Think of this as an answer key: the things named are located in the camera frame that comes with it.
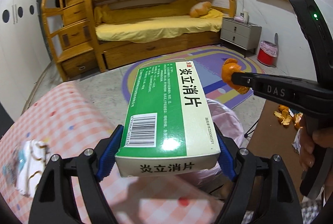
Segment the person right hand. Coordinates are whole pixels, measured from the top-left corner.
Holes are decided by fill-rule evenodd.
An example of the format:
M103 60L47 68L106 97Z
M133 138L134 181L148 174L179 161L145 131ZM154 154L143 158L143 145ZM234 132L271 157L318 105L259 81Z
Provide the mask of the person right hand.
M316 130L312 136L308 134L304 126L300 128L300 164L305 171L315 163L313 155L315 145L332 148L332 128Z

